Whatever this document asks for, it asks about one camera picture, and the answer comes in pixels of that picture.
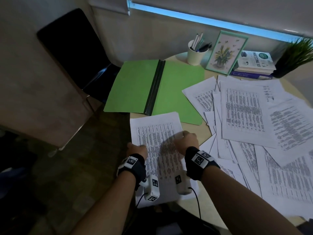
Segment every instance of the chair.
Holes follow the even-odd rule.
[[[38,39],[88,97],[106,103],[120,67],[113,65],[81,9],[75,9],[37,32]]]

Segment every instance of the floral picture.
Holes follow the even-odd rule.
[[[206,69],[222,74],[229,74],[247,40],[247,36],[221,31]]]

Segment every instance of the forearm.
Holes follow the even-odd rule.
[[[205,168],[201,182],[233,235],[301,235],[271,205],[218,167]]]
[[[71,235],[121,234],[136,185],[135,176],[123,171],[107,193],[84,215]]]

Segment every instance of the green circle on book cover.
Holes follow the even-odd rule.
[[[259,57],[262,59],[268,59],[268,56],[265,53],[260,53]]]

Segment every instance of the pen holder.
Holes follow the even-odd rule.
[[[189,41],[188,43],[188,52],[187,52],[187,62],[192,66],[197,66],[201,63],[203,56],[207,53],[208,50],[205,52],[196,52],[191,50],[191,46],[193,44],[193,40]]]

